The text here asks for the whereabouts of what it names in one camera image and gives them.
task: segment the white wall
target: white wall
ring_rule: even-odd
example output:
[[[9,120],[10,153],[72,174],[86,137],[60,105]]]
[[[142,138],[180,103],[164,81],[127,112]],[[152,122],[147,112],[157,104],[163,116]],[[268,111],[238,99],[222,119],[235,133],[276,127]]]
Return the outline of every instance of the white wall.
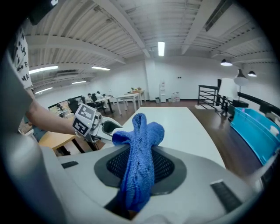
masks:
[[[146,99],[154,100],[159,96],[159,83],[164,80],[167,98],[172,92],[179,92],[180,98],[197,99],[198,85],[217,86],[217,79],[234,78],[237,70],[235,66],[221,66],[219,61],[213,59],[187,56],[162,57],[156,58],[153,63],[147,60],[129,63],[109,72],[99,73],[88,84],[70,85],[36,97],[39,103],[47,108],[79,95],[87,96],[88,93],[97,91],[108,94],[111,89],[113,95],[117,96],[129,92],[131,87],[140,86],[145,90]],[[243,73],[247,74],[249,70],[255,71],[258,76],[248,77],[249,84],[242,87],[241,92],[280,108],[279,68],[273,64],[256,64],[253,67],[247,65]],[[251,108],[259,108],[259,105],[248,102]]]
[[[185,56],[157,58],[153,85],[158,89],[160,81],[164,80],[166,98],[170,98],[172,92],[179,92],[182,99],[197,99],[199,85],[217,86],[217,79],[234,78],[237,69],[235,66],[221,66],[219,61],[206,58]],[[150,98],[154,99],[158,95],[159,91],[156,95],[150,95]]]
[[[241,92],[262,99],[280,108],[280,70],[276,64],[253,64],[244,67],[244,74],[253,70],[257,77],[248,77],[248,85],[241,88]],[[250,107],[258,109],[259,105],[247,101]]]
[[[88,89],[90,93],[100,91],[102,94],[108,94],[109,89],[111,89],[112,94],[118,96],[131,91],[131,87],[141,87],[145,90],[145,96],[148,99],[144,61],[130,63],[109,72],[102,72],[90,82]]]
[[[61,88],[54,88],[50,92],[43,92],[41,95],[35,95],[36,100],[44,108],[48,108],[51,105],[65,101],[69,98],[83,95],[88,95],[88,84],[73,84]]]

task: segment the white lamp shade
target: white lamp shade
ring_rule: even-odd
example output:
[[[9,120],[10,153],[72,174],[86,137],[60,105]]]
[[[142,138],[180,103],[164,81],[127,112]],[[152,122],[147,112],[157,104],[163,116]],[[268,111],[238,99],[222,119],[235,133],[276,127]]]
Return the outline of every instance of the white lamp shade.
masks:
[[[238,69],[238,74],[234,78],[234,82],[238,86],[245,86],[249,82],[249,80],[245,77],[245,75],[243,75],[242,70]]]
[[[235,99],[237,95],[237,85],[233,79],[222,78],[219,95]]]

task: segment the white t-shirt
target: white t-shirt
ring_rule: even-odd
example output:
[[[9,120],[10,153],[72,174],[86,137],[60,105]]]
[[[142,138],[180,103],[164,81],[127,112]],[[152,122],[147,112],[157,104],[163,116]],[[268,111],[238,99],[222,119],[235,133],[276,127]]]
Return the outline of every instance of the white t-shirt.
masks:
[[[95,96],[98,100],[104,98],[104,96],[102,96],[100,93],[96,93]]]
[[[86,103],[93,103],[92,98],[86,97]]]
[[[32,86],[31,78],[29,75],[28,65],[28,48],[25,35],[22,27],[16,33],[16,42],[14,43],[14,66],[17,69],[17,77],[23,84],[24,88]]]

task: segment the wooden desk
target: wooden desk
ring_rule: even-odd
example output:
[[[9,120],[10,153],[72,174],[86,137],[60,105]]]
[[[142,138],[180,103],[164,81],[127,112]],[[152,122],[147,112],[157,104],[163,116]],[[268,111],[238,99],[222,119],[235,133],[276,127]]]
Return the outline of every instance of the wooden desk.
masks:
[[[70,142],[75,138],[75,135],[67,135],[61,133],[55,133],[48,131],[40,139],[39,145],[52,148],[53,150],[58,149],[65,145],[67,142]]]

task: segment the robotic hand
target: robotic hand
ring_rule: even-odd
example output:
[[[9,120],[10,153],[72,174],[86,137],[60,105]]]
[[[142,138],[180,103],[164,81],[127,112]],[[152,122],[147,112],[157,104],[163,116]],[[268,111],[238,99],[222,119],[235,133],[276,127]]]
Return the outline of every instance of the robotic hand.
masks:
[[[101,140],[112,144],[112,132],[122,126],[114,119],[103,117],[95,108],[81,104],[75,113],[72,126],[76,134],[82,135],[86,141],[95,143]]]

